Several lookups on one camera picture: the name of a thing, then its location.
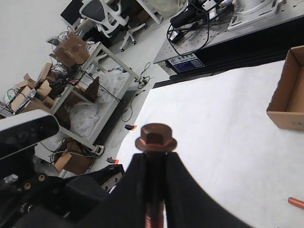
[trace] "copper bolt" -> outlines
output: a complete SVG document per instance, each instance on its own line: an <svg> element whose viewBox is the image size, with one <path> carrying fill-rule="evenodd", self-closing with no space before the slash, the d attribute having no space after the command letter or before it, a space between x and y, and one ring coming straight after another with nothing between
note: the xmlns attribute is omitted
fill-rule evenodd
<svg viewBox="0 0 304 228"><path fill-rule="evenodd" d="M292 197L289 197L288 198L288 203L294 205L294 206L297 206L299 208L302 208L304 209L304 202L303 201L300 201L298 199L295 199L295 198L292 198Z"/></svg>
<svg viewBox="0 0 304 228"><path fill-rule="evenodd" d="M161 123L142 127L135 146L146 153L146 228L163 228L165 155L173 151L177 142L172 129Z"/></svg>
<svg viewBox="0 0 304 228"><path fill-rule="evenodd" d="M141 137L136 139L135 146L144 152L170 152L177 142L172 138L172 129L161 123L150 123L142 127Z"/></svg>

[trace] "plastic bag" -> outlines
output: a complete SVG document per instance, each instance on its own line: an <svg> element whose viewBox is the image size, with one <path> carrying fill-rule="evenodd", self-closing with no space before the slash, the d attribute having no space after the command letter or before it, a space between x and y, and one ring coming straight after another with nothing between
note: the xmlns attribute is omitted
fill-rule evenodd
<svg viewBox="0 0 304 228"><path fill-rule="evenodd" d="M111 72L106 72L99 75L99 84L103 87L98 89L98 99L99 103L108 103L114 98L109 94L116 96L117 90L120 89L126 82L129 73L123 73L120 70L112 70Z"/></svg>
<svg viewBox="0 0 304 228"><path fill-rule="evenodd" d="M165 19L173 16L183 8L187 0L145 0Z"/></svg>
<svg viewBox="0 0 304 228"><path fill-rule="evenodd" d="M71 132L89 140L99 119L97 112L98 105L94 103L79 102L74 105L70 113Z"/></svg>

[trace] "white wall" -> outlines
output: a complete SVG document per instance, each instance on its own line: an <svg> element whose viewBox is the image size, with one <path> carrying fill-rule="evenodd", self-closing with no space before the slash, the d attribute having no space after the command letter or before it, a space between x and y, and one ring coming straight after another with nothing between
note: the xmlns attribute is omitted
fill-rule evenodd
<svg viewBox="0 0 304 228"><path fill-rule="evenodd" d="M66 31L60 16L71 0L0 0L0 99L23 80L37 79L52 52L45 41Z"/></svg>

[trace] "white tablecloth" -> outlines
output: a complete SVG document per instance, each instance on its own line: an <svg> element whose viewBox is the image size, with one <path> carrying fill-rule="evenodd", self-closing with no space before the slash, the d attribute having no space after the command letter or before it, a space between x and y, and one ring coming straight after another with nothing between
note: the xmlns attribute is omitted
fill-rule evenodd
<svg viewBox="0 0 304 228"><path fill-rule="evenodd" d="M126 168L147 123L164 123L199 185L255 228L304 227L304 132L282 130L266 115L283 61L230 70L150 91L117 159Z"/></svg>

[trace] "white office chair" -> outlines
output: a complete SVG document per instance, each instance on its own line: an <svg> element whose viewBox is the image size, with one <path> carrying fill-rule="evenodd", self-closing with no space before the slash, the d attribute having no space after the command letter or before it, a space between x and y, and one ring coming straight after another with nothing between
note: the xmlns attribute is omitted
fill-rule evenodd
<svg viewBox="0 0 304 228"><path fill-rule="evenodd" d="M79 13L89 18L90 20L97 23L98 31L102 31L104 35L108 38L111 37L111 33L119 26L122 25L127 28L126 35L123 38L123 44L120 46L120 51L124 51L124 46L126 45L129 38L131 38L132 43L135 45L136 40L133 33L140 30L141 28L147 28L145 23L138 27L131 28L128 25L129 17L124 19L121 16L121 3L118 3L118 11L112 10L104 0L91 0L87 4L83 5L79 10Z"/></svg>

